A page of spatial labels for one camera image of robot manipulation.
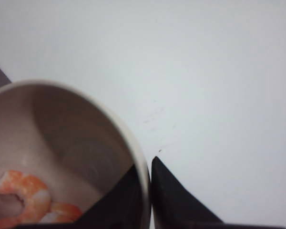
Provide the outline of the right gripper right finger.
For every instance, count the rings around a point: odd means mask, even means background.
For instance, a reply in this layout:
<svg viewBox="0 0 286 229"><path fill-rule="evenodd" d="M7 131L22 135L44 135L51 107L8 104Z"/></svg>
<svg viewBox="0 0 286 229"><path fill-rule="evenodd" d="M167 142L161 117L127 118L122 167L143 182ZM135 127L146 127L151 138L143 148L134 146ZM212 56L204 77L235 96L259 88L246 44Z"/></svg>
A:
<svg viewBox="0 0 286 229"><path fill-rule="evenodd" d="M179 182L159 157L152 160L151 198L157 229L281 229L222 221Z"/></svg>

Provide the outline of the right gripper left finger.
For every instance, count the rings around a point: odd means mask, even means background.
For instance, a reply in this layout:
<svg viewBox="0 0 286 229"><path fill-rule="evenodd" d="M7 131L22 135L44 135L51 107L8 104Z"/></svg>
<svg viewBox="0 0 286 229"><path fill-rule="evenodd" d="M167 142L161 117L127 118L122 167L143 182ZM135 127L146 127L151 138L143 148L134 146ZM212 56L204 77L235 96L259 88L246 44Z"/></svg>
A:
<svg viewBox="0 0 286 229"><path fill-rule="evenodd" d="M73 223L23 224L17 229L138 229L143 211L142 190L135 166Z"/></svg>

